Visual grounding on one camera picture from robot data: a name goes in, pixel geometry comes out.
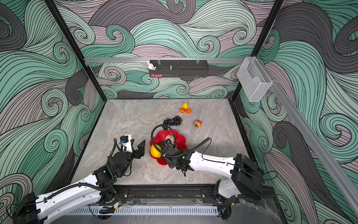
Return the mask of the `red flower-shaped bowl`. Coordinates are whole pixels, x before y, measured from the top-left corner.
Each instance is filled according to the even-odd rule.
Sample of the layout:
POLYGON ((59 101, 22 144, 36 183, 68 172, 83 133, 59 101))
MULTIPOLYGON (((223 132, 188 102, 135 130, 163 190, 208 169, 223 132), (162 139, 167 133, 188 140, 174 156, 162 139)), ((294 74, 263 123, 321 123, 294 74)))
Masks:
MULTIPOLYGON (((187 150, 187 146, 186 146, 186 138, 179 134, 176 130, 174 130, 174 135, 172 134, 171 131, 165 131, 165 130, 162 130, 162 131, 159 131, 156 136, 154 136, 154 143, 159 145, 161 147, 161 150, 164 149, 164 147, 166 146, 165 145, 165 137, 167 135, 172 135, 174 137, 176 137, 176 149, 179 150, 179 149, 182 149, 183 151, 187 150)), ((167 165, 167 162, 165 161, 165 159, 161 156, 160 158, 153 158, 157 161, 158 164, 160 165, 167 165)))

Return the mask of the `yellow lemon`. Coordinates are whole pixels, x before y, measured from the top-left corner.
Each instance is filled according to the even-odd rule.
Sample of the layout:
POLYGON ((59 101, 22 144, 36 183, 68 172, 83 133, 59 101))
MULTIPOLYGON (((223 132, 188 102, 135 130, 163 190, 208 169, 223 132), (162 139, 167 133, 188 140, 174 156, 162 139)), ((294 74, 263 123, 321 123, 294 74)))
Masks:
POLYGON ((160 158, 161 157, 161 147, 157 144, 153 144, 150 148, 150 155, 152 158, 160 158))

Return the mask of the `small yellow citrus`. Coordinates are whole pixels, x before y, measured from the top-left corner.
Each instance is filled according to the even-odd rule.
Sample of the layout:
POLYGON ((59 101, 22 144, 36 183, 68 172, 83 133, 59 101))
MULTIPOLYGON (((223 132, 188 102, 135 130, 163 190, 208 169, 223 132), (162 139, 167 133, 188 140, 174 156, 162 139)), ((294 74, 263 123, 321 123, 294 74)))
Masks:
POLYGON ((181 107, 182 107, 184 110, 186 110, 186 109, 189 108, 189 104, 188 104, 188 103, 184 103, 181 107))

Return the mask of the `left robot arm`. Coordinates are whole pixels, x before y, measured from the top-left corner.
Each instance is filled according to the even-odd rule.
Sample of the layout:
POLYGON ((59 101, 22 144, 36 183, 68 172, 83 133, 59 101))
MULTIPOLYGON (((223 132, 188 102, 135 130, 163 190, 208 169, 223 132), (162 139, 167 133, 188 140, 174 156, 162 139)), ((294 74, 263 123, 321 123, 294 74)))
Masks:
POLYGON ((134 159, 145 154, 145 141, 132 149, 134 141, 114 141, 104 166, 80 181, 57 191, 23 197, 11 214, 14 224, 50 224, 70 212, 94 203, 111 203, 117 197, 114 184, 131 172, 134 159))

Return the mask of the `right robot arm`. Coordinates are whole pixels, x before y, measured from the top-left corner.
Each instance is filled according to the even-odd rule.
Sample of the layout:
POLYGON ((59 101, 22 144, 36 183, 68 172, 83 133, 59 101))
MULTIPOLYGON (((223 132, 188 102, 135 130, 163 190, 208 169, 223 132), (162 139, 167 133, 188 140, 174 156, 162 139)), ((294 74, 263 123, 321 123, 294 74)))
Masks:
POLYGON ((206 171, 226 177, 220 180, 218 194, 229 199, 236 195, 244 195, 253 200, 261 200, 263 189, 263 170, 247 156, 237 154, 236 157, 216 157, 197 151, 182 151, 172 146, 165 146, 161 153, 170 168, 183 173, 190 171, 206 171))

